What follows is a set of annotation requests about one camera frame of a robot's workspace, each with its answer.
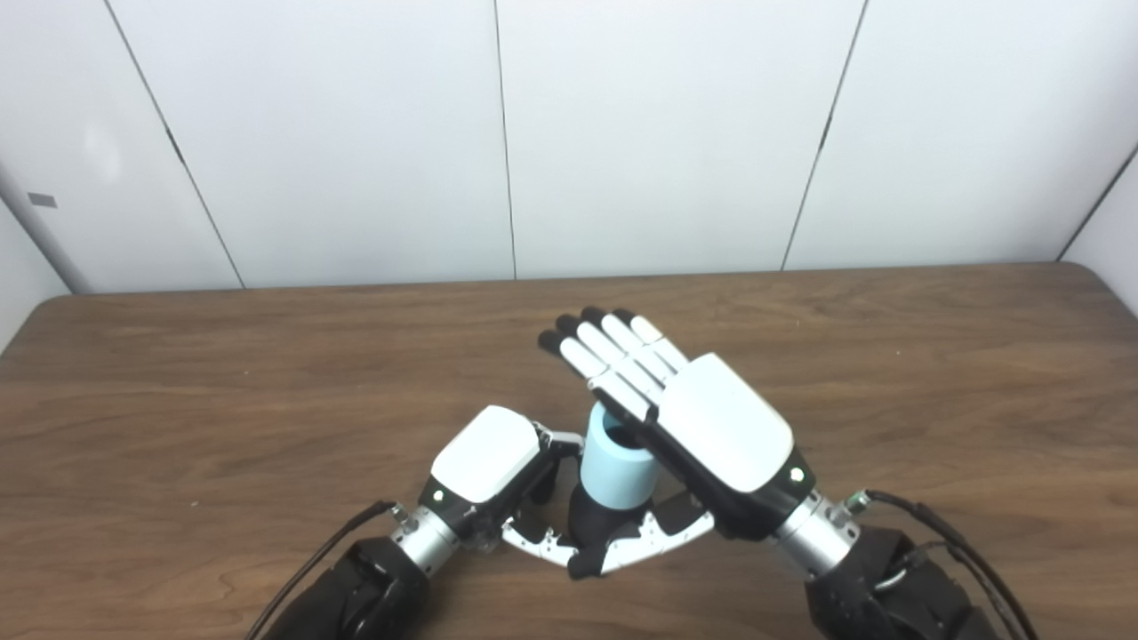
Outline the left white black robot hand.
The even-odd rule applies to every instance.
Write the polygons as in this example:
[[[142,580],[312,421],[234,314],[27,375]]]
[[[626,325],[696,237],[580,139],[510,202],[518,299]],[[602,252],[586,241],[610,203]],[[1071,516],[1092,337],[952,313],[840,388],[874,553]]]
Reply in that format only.
[[[577,547],[527,509],[549,503],[562,461],[579,459],[582,449],[580,434],[484,408],[435,458],[401,547],[424,572],[457,549],[488,552],[502,541],[568,566]]]

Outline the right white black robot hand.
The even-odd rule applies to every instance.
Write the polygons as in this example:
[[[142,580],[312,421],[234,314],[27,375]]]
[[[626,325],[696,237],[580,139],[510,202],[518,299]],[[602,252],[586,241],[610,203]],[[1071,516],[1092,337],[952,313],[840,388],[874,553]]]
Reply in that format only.
[[[597,579],[709,528],[729,540],[772,539],[813,493],[813,470],[787,421],[721,356],[684,356],[645,315],[626,307],[559,315],[538,345],[580,374],[699,508],[679,528],[646,512],[635,536],[574,555],[572,579]]]

